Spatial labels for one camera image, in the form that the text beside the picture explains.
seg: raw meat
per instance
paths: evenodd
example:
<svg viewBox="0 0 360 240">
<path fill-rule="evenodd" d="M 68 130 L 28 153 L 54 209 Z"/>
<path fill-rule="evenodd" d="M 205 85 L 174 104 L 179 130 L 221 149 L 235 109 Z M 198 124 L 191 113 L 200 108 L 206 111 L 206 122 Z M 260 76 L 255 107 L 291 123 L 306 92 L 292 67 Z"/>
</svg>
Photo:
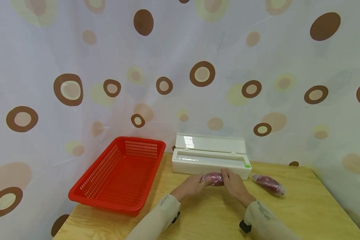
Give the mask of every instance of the raw meat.
<svg viewBox="0 0 360 240">
<path fill-rule="evenodd" d="M 224 186 L 223 176 L 221 175 L 220 172 L 207 173 L 202 177 L 200 182 L 203 182 L 206 178 L 212 179 L 212 183 L 210 184 L 211 186 L 215 186 L 215 187 Z"/>
<path fill-rule="evenodd" d="M 253 174 L 252 180 L 276 196 L 285 196 L 285 188 L 271 177 Z"/>
</svg>

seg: plastic wrap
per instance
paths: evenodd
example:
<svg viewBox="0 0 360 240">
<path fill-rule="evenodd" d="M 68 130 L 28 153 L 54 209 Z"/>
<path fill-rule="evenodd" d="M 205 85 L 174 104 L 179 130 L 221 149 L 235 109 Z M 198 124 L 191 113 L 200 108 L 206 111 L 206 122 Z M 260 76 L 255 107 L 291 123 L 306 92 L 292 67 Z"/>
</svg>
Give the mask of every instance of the plastic wrap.
<svg viewBox="0 0 360 240">
<path fill-rule="evenodd" d="M 271 177 L 253 174 L 252 180 L 276 196 L 285 196 L 285 188 Z"/>
<path fill-rule="evenodd" d="M 220 172 L 207 173 L 202 177 L 200 182 L 203 182 L 206 178 L 212 179 L 212 183 L 210 184 L 210 186 L 215 186 L 215 187 L 224 186 L 223 176 L 221 175 Z"/>
</svg>

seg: person's left hand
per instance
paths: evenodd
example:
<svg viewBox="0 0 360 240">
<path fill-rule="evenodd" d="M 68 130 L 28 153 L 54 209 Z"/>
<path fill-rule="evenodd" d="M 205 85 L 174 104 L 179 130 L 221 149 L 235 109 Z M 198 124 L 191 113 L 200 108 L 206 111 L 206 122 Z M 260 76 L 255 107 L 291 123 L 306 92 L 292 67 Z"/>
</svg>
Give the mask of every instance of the person's left hand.
<svg viewBox="0 0 360 240">
<path fill-rule="evenodd" d="M 212 183 L 212 180 L 207 178 L 203 182 L 200 182 L 203 174 L 192 175 L 188 177 L 182 184 L 175 188 L 171 195 L 175 197 L 179 202 L 187 197 L 192 197 L 199 194 L 206 186 Z"/>
</svg>

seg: sleeve cuff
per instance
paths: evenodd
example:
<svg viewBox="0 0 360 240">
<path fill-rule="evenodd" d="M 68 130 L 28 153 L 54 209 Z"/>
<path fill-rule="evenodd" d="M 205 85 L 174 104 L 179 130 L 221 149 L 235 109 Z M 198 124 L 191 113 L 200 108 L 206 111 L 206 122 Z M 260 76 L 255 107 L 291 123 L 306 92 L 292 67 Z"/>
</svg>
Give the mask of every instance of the sleeve cuff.
<svg viewBox="0 0 360 240">
<path fill-rule="evenodd" d="M 180 202 L 172 195 L 164 196 L 157 204 L 157 207 L 162 210 L 166 222 L 165 228 L 174 223 L 180 215 Z"/>
</svg>

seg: person's right hand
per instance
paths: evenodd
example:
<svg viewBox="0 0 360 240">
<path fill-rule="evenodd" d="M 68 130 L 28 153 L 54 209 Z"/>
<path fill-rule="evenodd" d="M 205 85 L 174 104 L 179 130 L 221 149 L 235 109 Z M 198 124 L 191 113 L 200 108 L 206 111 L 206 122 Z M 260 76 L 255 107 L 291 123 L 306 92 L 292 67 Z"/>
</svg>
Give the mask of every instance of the person's right hand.
<svg viewBox="0 0 360 240">
<path fill-rule="evenodd" d="M 227 168 L 221 169 L 221 175 L 224 179 L 224 187 L 234 198 L 236 198 L 245 208 L 247 208 L 251 202 L 256 201 L 243 184 L 243 180 L 240 175 L 233 173 Z"/>
</svg>

